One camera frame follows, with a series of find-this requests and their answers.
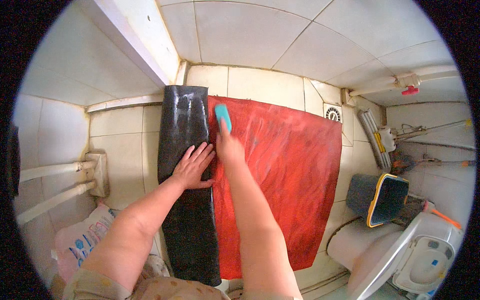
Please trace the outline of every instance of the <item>blue scrub brush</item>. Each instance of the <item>blue scrub brush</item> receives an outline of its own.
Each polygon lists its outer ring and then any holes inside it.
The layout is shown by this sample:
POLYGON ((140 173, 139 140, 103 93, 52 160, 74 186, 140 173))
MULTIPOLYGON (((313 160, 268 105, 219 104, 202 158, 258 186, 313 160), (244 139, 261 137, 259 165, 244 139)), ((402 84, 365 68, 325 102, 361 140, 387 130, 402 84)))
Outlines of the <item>blue scrub brush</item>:
POLYGON ((230 115, 228 114, 227 106, 225 104, 215 105, 215 115, 218 127, 220 127, 220 120, 223 118, 227 123, 228 132, 232 132, 232 121, 230 120, 230 115))

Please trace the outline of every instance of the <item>toilet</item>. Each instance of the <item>toilet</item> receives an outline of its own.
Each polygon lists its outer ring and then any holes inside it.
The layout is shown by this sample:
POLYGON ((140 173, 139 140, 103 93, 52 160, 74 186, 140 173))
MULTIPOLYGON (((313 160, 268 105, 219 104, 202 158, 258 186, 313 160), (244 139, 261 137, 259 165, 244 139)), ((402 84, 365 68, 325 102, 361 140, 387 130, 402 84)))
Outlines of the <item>toilet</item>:
POLYGON ((369 228, 359 219, 331 238, 327 253, 351 272, 349 300, 369 297, 392 276, 399 288, 421 294, 441 283, 462 237, 451 223, 425 212, 406 229, 393 223, 369 228))

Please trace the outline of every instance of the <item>orange handle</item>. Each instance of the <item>orange handle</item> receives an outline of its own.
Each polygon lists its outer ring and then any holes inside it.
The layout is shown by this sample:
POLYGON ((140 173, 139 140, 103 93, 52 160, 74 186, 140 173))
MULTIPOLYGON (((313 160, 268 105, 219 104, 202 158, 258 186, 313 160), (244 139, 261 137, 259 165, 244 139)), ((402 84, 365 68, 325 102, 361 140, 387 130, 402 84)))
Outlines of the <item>orange handle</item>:
POLYGON ((462 226, 460 225, 460 223, 455 222, 454 220, 452 220, 452 219, 450 219, 449 217, 445 216, 444 214, 442 214, 442 213, 439 212, 438 210, 432 209, 432 213, 436 214, 437 216, 439 216, 440 218, 444 219, 444 220, 447 221, 448 223, 452 223, 452 225, 455 226, 455 227, 457 227, 458 229, 462 229, 462 226))

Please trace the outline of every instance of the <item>black towel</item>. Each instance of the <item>black towel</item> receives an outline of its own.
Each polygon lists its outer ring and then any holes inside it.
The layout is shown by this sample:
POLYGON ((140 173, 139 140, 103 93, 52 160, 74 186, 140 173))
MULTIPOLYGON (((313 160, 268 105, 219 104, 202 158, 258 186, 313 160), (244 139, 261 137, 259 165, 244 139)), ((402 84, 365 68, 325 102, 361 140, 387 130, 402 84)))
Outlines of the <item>black towel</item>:
MULTIPOLYGON (((172 175, 185 151, 209 141, 206 87, 165 87, 160 138, 158 183, 172 175)), ((210 167, 202 180, 210 179, 210 167)), ((217 286, 222 281, 218 264, 212 189, 186 190, 162 225, 174 276, 217 286)))

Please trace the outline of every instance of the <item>red towel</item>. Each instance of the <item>red towel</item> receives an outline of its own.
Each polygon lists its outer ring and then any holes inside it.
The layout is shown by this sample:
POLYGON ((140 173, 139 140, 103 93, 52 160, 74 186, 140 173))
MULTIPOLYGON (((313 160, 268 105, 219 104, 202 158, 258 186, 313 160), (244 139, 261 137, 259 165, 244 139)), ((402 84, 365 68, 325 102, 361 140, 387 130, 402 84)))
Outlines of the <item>red towel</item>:
MULTIPOLYGON (((231 134, 245 146, 245 161, 283 231, 293 270, 310 267, 334 201, 342 124, 277 105, 208 96, 213 143, 218 132, 214 107, 220 103, 227 105, 231 134)), ((220 275, 241 278, 240 237, 220 162, 214 164, 214 179, 220 275)))

